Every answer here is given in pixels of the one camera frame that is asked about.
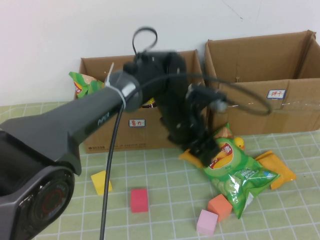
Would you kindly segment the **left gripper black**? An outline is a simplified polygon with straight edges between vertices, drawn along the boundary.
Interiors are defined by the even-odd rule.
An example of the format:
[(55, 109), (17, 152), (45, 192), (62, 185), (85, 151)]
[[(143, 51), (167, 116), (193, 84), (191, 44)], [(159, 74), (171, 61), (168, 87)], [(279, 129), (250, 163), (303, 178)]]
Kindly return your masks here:
[(188, 148), (188, 161), (197, 168), (207, 168), (221, 151), (215, 138), (208, 136), (202, 109), (201, 94), (197, 91), (168, 91), (160, 95), (161, 123), (168, 130), (169, 141)]

